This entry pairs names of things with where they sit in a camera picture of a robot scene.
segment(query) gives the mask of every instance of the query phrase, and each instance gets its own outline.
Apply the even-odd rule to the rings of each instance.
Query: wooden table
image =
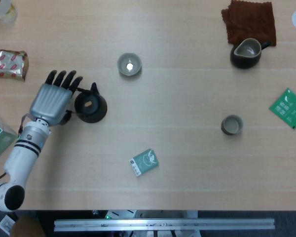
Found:
[[[30,68],[25,83],[0,79],[0,116],[17,131],[53,69],[95,81],[109,107],[99,123],[51,128],[22,209],[296,210],[296,130],[268,109],[296,93],[296,1],[273,2],[278,44],[247,71],[229,61],[229,0],[15,3],[0,48],[27,51]],[[140,77],[119,75],[124,52],[140,56]],[[229,114],[242,135],[222,133]],[[148,148],[160,166],[136,178],[128,160]]]

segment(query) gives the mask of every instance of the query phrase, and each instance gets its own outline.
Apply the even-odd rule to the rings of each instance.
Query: brown cloth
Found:
[[[248,2],[231,0],[222,10],[226,23],[228,43],[237,45],[246,38],[255,38],[260,43],[271,41],[276,45],[276,31],[271,2]]]

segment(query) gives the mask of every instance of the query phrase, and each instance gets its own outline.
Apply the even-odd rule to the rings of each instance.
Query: snack wrapper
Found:
[[[25,81],[29,58],[24,51],[0,50],[0,78]]]

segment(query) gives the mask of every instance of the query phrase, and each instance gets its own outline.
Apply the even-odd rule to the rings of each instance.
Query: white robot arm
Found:
[[[66,74],[66,71],[61,71],[52,84],[56,73],[52,71],[41,86],[30,108],[35,121],[26,124],[4,164],[10,181],[0,183],[0,211],[14,211],[22,205],[26,181],[50,134],[49,127],[64,124],[70,119],[71,114],[66,112],[66,107],[82,77],[77,77],[70,85],[76,74],[71,71],[61,85]]]

